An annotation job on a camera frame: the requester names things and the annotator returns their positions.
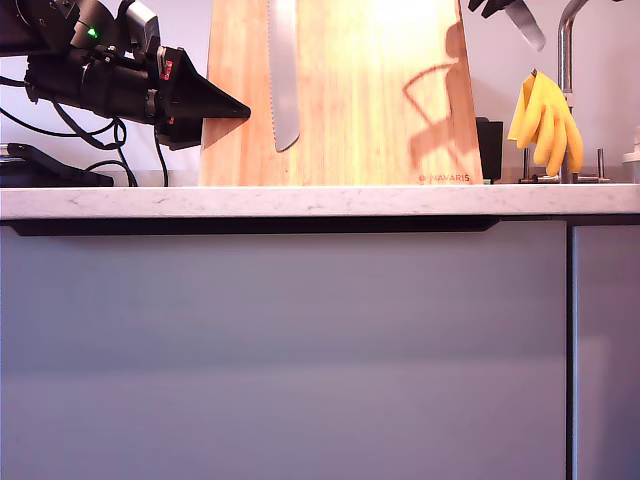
wooden cutting board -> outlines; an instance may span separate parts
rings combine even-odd
[[[298,0],[301,135],[277,153],[267,0],[214,0],[203,186],[482,183],[459,0]]]

kitchen countertop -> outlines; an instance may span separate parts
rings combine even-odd
[[[640,185],[0,190],[2,220],[638,213]]]

chrome faucet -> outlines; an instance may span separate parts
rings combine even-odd
[[[558,85],[562,89],[569,110],[573,112],[573,23],[578,12],[589,0],[571,0],[562,12],[558,28]],[[569,170],[569,156],[564,157],[560,168],[560,183],[574,183]]]

yellow rubber glove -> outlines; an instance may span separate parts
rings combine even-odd
[[[584,163],[584,143],[560,87],[546,75],[530,75],[522,84],[509,140],[518,148],[537,143],[533,161],[547,167],[547,175],[560,172],[569,146],[569,168],[579,173]]]

gray cabinet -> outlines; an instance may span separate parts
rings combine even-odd
[[[3,474],[560,480],[564,275],[554,222],[407,235],[3,229]]]
[[[640,227],[576,233],[578,479],[640,478]]]

